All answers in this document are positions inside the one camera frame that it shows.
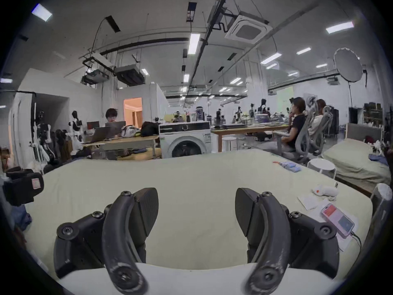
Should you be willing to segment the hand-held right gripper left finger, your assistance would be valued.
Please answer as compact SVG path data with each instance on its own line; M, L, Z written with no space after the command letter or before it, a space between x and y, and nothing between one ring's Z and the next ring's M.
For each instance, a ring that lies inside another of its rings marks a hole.
M158 216L156 188L122 191L104 212L58 226L53 264L58 278L74 271L106 268L115 288L142 295L148 282L137 267L146 263L146 238Z

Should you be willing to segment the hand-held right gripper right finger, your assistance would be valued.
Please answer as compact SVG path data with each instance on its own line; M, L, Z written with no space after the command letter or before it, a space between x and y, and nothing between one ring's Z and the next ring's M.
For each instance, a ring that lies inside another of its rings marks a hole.
M256 266L245 281L249 295L267 295L282 282L287 268L335 278L340 253L337 230L298 211L289 212L271 192L238 188L235 215L248 240L247 260Z

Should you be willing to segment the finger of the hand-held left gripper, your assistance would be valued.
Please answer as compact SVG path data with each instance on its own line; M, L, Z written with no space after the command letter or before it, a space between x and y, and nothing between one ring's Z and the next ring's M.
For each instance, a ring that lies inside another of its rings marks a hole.
M44 190L43 176L32 169L16 166L6 171L3 192L8 203L21 206L34 202L34 197Z

